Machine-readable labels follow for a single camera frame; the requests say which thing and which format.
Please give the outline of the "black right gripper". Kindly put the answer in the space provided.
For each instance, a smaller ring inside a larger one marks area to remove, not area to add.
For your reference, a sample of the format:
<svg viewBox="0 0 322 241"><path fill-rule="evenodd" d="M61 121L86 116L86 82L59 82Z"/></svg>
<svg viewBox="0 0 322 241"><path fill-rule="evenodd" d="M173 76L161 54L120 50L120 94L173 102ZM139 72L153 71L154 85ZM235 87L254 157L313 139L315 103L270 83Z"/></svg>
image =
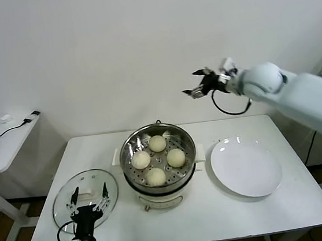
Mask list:
<svg viewBox="0 0 322 241"><path fill-rule="evenodd" d="M208 95L211 91L220 91L223 93L228 92L226 90L225 83L220 81L220 76L214 74L214 71L210 68L198 69L193 72L193 75L204 76L201 80L200 86L195 87L192 90L184 90L182 93L195 98L202 98Z"/></svg>

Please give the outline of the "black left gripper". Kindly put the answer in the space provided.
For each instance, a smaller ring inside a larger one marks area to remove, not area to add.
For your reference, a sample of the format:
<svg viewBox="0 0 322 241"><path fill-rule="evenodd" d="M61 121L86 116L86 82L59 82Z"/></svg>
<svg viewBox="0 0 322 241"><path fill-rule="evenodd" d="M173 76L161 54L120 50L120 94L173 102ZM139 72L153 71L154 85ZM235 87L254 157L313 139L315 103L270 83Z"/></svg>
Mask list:
<svg viewBox="0 0 322 241"><path fill-rule="evenodd" d="M97 220L102 217L109 204L109 192L106 183L103 183L102 198L96 205L82 206L77 208L77 200L79 196L79 188L76 187L71 195L70 202L66 204L72 221L76 224L74 240L92 241L94 237L94 225Z"/></svg>

